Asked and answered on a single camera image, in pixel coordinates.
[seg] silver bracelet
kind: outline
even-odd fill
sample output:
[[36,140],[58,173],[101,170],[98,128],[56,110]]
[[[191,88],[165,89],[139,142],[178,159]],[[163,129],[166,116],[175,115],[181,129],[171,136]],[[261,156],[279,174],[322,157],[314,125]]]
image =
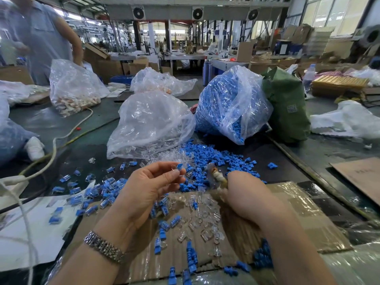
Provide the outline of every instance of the silver bracelet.
[[94,231],[90,231],[89,234],[87,234],[87,236],[84,238],[84,243],[111,261],[119,264],[122,262],[124,253],[121,252],[119,248],[104,240]]

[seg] person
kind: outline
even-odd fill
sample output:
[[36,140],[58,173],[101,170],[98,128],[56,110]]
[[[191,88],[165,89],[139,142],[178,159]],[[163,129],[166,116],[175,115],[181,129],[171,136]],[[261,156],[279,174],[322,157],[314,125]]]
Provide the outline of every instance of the person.
[[21,42],[19,53],[36,85],[49,85],[53,59],[71,60],[83,66],[82,41],[55,10],[35,0],[10,0],[7,29],[13,41]]
[[[154,201],[177,191],[179,183],[185,181],[185,169],[172,170],[177,164],[155,162],[134,171],[93,231],[125,252],[134,232],[147,220]],[[262,229],[271,248],[278,284],[336,285],[295,214],[260,179],[246,172],[229,173],[223,199],[237,214]],[[83,243],[50,284],[111,285],[118,270],[116,262]]]

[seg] left hand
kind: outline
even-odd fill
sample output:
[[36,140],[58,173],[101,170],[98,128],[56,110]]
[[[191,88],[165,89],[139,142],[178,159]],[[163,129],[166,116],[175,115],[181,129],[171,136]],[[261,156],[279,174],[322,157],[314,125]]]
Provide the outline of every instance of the left hand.
[[172,170],[177,165],[178,162],[155,162],[134,171],[110,210],[117,210],[119,216],[139,229],[154,202],[165,193],[178,191],[179,184],[185,182],[185,169]]

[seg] white power cord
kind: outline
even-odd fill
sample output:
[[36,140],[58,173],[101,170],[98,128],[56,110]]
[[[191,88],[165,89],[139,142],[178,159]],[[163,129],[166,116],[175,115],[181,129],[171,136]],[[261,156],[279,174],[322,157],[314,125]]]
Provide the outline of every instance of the white power cord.
[[77,125],[75,125],[74,128],[69,132],[69,134],[67,134],[67,135],[65,135],[63,137],[59,137],[59,138],[56,137],[56,138],[53,139],[53,153],[51,155],[50,161],[46,164],[46,166],[44,168],[42,168],[37,173],[35,173],[33,175],[30,175],[28,177],[25,177],[25,176],[12,176],[12,177],[7,177],[7,178],[0,179],[0,196],[3,196],[5,194],[8,194],[9,196],[12,196],[15,199],[15,201],[18,203],[18,205],[20,206],[21,214],[22,214],[22,217],[24,218],[25,227],[26,227],[26,234],[27,234],[27,238],[28,238],[28,248],[29,248],[29,277],[28,277],[28,285],[31,285],[31,283],[33,281],[33,267],[34,267],[34,261],[33,261],[33,256],[32,256],[32,253],[33,253],[33,244],[32,244],[32,241],[31,241],[30,225],[29,225],[29,222],[28,222],[28,219],[27,219],[27,214],[25,213],[24,205],[22,204],[20,198],[17,195],[15,195],[11,190],[9,190],[7,188],[7,186],[16,185],[18,183],[30,180],[30,179],[32,179],[34,177],[37,177],[38,175],[42,174],[43,172],[45,172],[51,166],[51,164],[53,163],[53,161],[55,159],[55,156],[57,155],[57,140],[69,137],[74,132],[74,130],[77,127],[79,127],[80,124],[82,124],[84,121],[86,121],[88,118],[90,118],[92,116],[92,114],[93,114],[93,111],[91,109],[89,109],[89,108],[87,108],[87,110],[90,110],[91,113],[86,118],[84,118],[82,121],[80,121]]

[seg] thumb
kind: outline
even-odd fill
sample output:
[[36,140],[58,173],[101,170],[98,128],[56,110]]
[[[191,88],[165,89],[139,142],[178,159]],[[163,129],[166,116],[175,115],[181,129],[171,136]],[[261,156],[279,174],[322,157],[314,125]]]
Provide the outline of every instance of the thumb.
[[179,177],[179,174],[180,173],[178,169],[172,170],[160,175],[159,177],[151,179],[151,182],[153,183],[155,189],[159,189],[161,187],[169,185]]

